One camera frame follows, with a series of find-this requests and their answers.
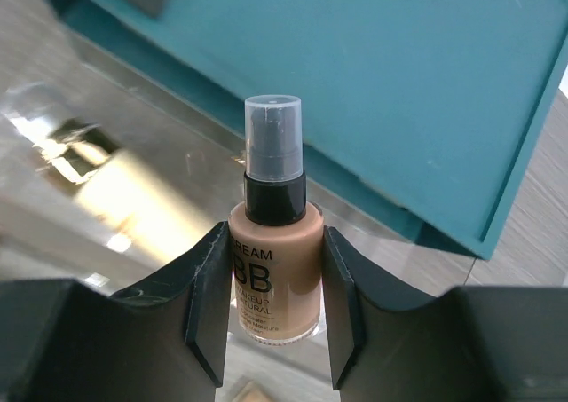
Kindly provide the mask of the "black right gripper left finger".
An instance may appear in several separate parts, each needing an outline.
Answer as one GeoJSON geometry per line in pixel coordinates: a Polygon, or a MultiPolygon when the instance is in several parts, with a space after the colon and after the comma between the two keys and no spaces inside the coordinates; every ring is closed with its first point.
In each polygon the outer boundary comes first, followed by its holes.
{"type": "Polygon", "coordinates": [[[4,401],[211,401],[223,384],[227,223],[110,296],[74,279],[1,286],[4,401]]]}

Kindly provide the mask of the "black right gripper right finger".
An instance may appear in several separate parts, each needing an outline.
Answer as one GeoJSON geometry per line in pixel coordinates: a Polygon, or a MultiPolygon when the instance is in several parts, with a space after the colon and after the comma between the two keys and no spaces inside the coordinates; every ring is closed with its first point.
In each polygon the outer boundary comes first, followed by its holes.
{"type": "Polygon", "coordinates": [[[431,296],[324,232],[332,385],[343,401],[564,401],[567,290],[431,296]]]}

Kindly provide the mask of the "BB cream pump bottle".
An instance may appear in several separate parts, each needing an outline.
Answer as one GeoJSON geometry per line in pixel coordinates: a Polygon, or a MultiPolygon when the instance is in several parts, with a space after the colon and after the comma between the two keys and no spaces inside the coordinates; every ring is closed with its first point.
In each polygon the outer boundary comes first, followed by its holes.
{"type": "Polygon", "coordinates": [[[285,345],[320,321],[324,217],[307,200],[302,103],[246,99],[244,200],[228,217],[236,308],[244,331],[285,345]]]}

